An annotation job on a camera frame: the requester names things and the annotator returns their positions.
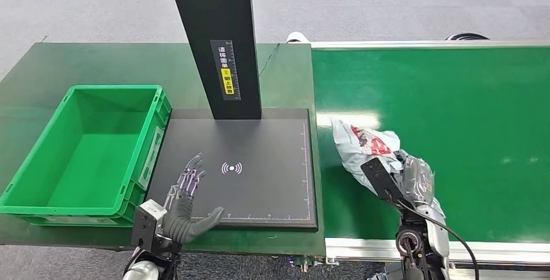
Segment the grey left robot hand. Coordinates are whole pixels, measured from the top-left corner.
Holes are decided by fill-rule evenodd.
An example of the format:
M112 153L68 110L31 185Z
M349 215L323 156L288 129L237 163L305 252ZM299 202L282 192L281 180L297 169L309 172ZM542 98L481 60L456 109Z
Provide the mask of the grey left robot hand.
M225 212L223 207L216 207L196 222L192 220L195 191L205 174L199 152L187 162L176 183L171 185L164 203L167 214L161 225L165 237L187 244L220 223Z

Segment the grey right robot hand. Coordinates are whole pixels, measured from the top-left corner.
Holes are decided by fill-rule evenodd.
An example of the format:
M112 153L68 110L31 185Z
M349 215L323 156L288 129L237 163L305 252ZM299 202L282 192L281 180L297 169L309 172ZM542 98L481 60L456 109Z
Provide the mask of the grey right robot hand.
M405 196L416 204L432 204L434 200L434 173L422 158L408 156L403 170Z

